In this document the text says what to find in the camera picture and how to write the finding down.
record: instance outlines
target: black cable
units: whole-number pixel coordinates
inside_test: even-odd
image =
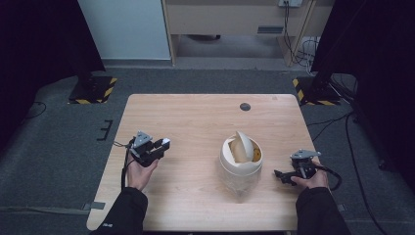
[[[117,147],[127,147],[128,145],[123,145],[119,142],[114,141],[113,145],[117,146]]]
[[[36,117],[41,116],[43,113],[45,113],[45,111],[46,111],[46,104],[45,104],[45,103],[43,103],[43,102],[39,102],[39,101],[35,101],[35,102],[33,102],[33,104],[43,105],[43,110],[42,110],[39,114],[37,114],[37,115],[35,115],[35,116],[25,117],[25,119],[32,119],[32,118],[36,118]]]
[[[317,52],[317,44],[319,43],[319,41],[317,40],[318,39],[318,37],[317,36],[315,36],[314,37],[314,41],[315,41],[315,43],[314,43],[314,55],[316,54],[316,52]]]
[[[354,88],[350,90],[346,87],[345,83],[343,82],[343,77],[341,76],[341,82],[338,82],[334,79],[334,76],[330,78],[330,84],[341,94],[342,98],[346,99],[348,102],[354,100],[355,97],[355,87],[357,84],[357,80],[354,81]]]
[[[352,112],[351,113],[348,113],[348,114],[345,114],[345,115],[343,115],[343,116],[341,116],[341,117],[338,117],[338,118],[335,118],[335,119],[329,119],[329,120],[324,120],[324,121],[321,121],[321,122],[315,122],[315,123],[311,123],[311,124],[308,124],[307,126],[312,126],[312,125],[316,125],[316,124],[324,124],[324,123],[327,123],[327,122],[329,122],[326,126],[324,126],[323,127],[323,129],[312,139],[312,141],[314,142],[322,133],[323,133],[323,131],[327,128],[327,127],[329,127],[331,124],[333,124],[334,122],[336,122],[336,121],[338,121],[338,120],[341,120],[341,119],[343,119],[343,118],[346,118],[346,117],[348,117],[350,114],[352,114]]]
[[[348,114],[348,115],[347,115],[347,118],[346,118],[346,137],[347,137],[348,147],[349,147],[349,149],[350,149],[350,153],[351,153],[351,159],[352,159],[352,161],[353,161],[354,171],[356,172],[357,182],[358,182],[358,185],[359,185],[359,188],[360,188],[360,193],[361,193],[361,195],[362,195],[363,202],[364,202],[364,205],[365,205],[365,207],[366,207],[366,210],[368,211],[368,213],[369,213],[370,217],[372,218],[373,222],[375,223],[375,225],[379,228],[379,230],[380,230],[380,231],[381,231],[384,235],[388,235],[388,233],[387,233],[387,232],[386,232],[386,231],[385,231],[385,230],[381,227],[381,225],[379,224],[379,222],[376,220],[375,215],[372,213],[372,210],[371,210],[371,209],[370,209],[370,207],[369,207],[369,204],[368,204],[368,202],[367,202],[367,198],[366,198],[366,194],[365,194],[365,192],[364,192],[364,188],[363,188],[363,185],[362,185],[362,181],[361,181],[361,179],[360,179],[360,174],[359,174],[359,171],[358,171],[358,169],[357,169],[356,159],[355,159],[355,156],[354,156],[354,151],[353,151],[353,148],[352,148],[352,146],[351,146],[350,135],[349,135],[349,133],[348,133],[348,119],[350,118],[350,116],[351,116],[352,114],[353,114],[353,113]]]
[[[128,168],[134,162],[135,162],[135,160],[131,160],[131,162],[129,162],[125,167]]]
[[[132,162],[135,161],[135,160],[133,160],[133,161],[131,161],[131,162],[128,163],[129,149],[130,149],[131,145],[134,143],[134,140],[135,140],[135,137],[133,137],[127,145],[123,145],[126,150],[125,150],[124,167],[122,168],[122,171],[121,171],[121,190],[125,187],[125,175],[127,173],[128,166]]]
[[[330,169],[326,166],[323,166],[323,165],[315,165],[314,167],[318,168],[318,169],[321,169],[321,170],[324,170],[324,171],[327,171],[327,172],[333,174],[338,179],[337,184],[334,187],[330,188],[331,191],[337,190],[340,187],[340,185],[342,185],[342,182],[343,182],[342,177],[339,174],[335,173],[332,169]]]
[[[289,1],[284,1],[284,4],[285,4],[284,42],[285,42],[287,48],[290,51],[291,62],[299,64],[299,65],[302,66],[302,64],[301,64],[302,59],[300,61],[297,60],[297,56],[295,56],[295,53],[293,52],[293,48],[291,47],[291,40],[290,40],[290,36],[288,34],[288,18],[290,16],[290,2]]]
[[[306,56],[313,57],[314,58],[315,57],[315,52],[317,51],[317,49],[314,50],[314,55],[313,54],[310,54],[310,53],[306,53],[305,52],[305,43],[307,43],[307,42],[314,42],[315,48],[316,48],[316,46],[318,44],[318,41],[313,40],[313,39],[308,39],[308,40],[305,40],[305,41],[302,42],[302,51],[298,50],[298,52],[302,53],[302,56],[296,56],[297,58],[300,59],[299,65],[302,66],[302,67],[307,67],[307,65],[303,65],[301,63],[303,60],[306,60]]]

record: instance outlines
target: yellow and black hazard tape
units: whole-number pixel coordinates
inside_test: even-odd
[[[317,100],[317,101],[307,101],[304,96],[304,92],[301,90],[301,87],[299,86],[299,81],[297,79],[293,80],[293,84],[296,87],[297,94],[299,96],[300,104],[301,105],[339,105],[340,102],[333,102],[333,101],[325,101],[325,100]]]
[[[80,97],[79,99],[69,100],[69,104],[86,105],[86,104],[106,103],[108,99],[110,98],[111,93],[113,92],[116,81],[117,81],[117,78],[112,77],[108,86],[97,97],[94,97],[94,98],[81,98]]]

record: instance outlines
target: plastic container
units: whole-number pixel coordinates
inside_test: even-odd
[[[253,190],[260,178],[263,160],[262,150],[253,139],[249,139],[254,149],[254,157],[251,161],[245,163],[235,162],[231,146],[234,144],[233,141],[238,140],[238,132],[237,135],[226,139],[220,150],[218,164],[220,179],[237,197],[242,197]]]

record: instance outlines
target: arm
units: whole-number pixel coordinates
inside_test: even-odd
[[[291,180],[302,189],[296,203],[299,235],[350,234],[328,189],[324,170],[317,170],[310,179],[293,176]]]
[[[128,187],[121,191],[104,221],[91,235],[143,233],[148,200],[141,190],[146,187],[159,160],[155,160],[148,167],[140,166],[131,156],[128,157],[128,162]]]
[[[142,192],[136,188],[124,188],[104,221],[91,235],[142,234],[147,205],[147,197]]]

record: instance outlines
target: wooden table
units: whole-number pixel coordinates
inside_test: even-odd
[[[240,105],[248,103],[249,111]],[[126,144],[142,130],[154,140],[167,137],[170,149],[143,192],[149,198],[148,231],[290,231],[297,229],[298,190],[283,185],[274,169],[292,171],[289,156],[314,150],[293,95],[131,95],[115,141]],[[238,199],[217,176],[223,142],[237,130],[263,153],[261,178]],[[87,227],[96,229],[120,192],[125,149],[113,146]]]

